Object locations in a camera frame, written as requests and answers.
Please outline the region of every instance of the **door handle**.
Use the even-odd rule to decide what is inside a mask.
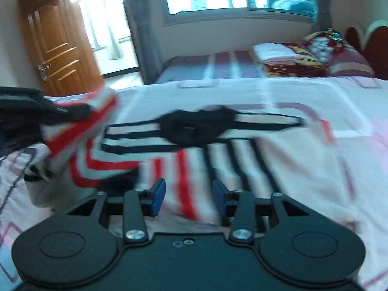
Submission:
[[[47,64],[47,65],[38,65],[38,67],[36,68],[36,70],[39,72],[39,75],[40,75],[40,80],[42,82],[45,82],[47,81],[47,76],[46,76],[46,70],[48,68],[51,68],[51,64]]]

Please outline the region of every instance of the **pink patterned bedsheet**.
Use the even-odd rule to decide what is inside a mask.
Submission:
[[[119,95],[120,108],[114,123],[152,119],[176,109],[196,111],[219,105],[328,121],[349,180],[349,205],[356,211],[355,231],[367,248],[359,282],[368,291],[388,288],[386,81],[365,77],[207,78],[140,86],[120,91]],[[3,189],[1,184],[1,200],[8,193]],[[20,231],[48,215],[49,211],[33,207],[23,183],[17,184],[0,214],[2,290],[12,290],[20,282],[10,258],[13,240]]]

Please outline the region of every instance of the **tiled floor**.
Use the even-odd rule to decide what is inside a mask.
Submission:
[[[111,89],[123,89],[144,85],[140,72],[110,77],[105,79],[105,84]]]
[[[138,67],[135,50],[132,41],[126,41],[120,44],[123,48],[124,57],[117,60],[109,60],[107,48],[94,52],[98,68],[101,74],[107,74],[124,69]]]

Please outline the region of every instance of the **bedsheet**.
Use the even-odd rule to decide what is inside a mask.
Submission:
[[[22,178],[24,171],[49,153],[36,144],[0,159],[0,290],[13,290],[21,280],[11,259],[11,246],[20,233],[52,215],[31,204]]]
[[[196,111],[220,105],[327,120],[350,181],[351,205],[357,211],[357,222],[352,226],[367,248],[359,282],[368,291],[388,288],[388,83],[365,77],[200,79],[129,88],[118,94],[119,107],[112,123],[152,119],[176,109]],[[21,230],[44,219],[43,212],[48,215],[47,210],[32,207],[23,191],[1,212],[9,209],[8,224],[18,224],[24,213],[34,216]],[[0,228],[2,237],[6,227],[4,223]],[[13,234],[9,246],[18,233]],[[7,262],[8,271],[15,275],[9,249],[2,253],[0,262]],[[14,277],[13,283],[7,282],[6,291],[19,281]],[[3,281],[6,278],[0,276],[2,286]]]
[[[157,83],[195,79],[265,77],[249,51],[230,51],[205,56],[175,57]]]

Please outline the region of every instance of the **gray curtain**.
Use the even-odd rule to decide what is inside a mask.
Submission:
[[[313,25],[313,31],[323,31],[332,27],[333,22],[331,18],[331,0],[316,0],[318,6],[317,18]]]
[[[124,7],[144,84],[154,84],[162,73],[162,59],[149,24],[149,0],[124,0]]]

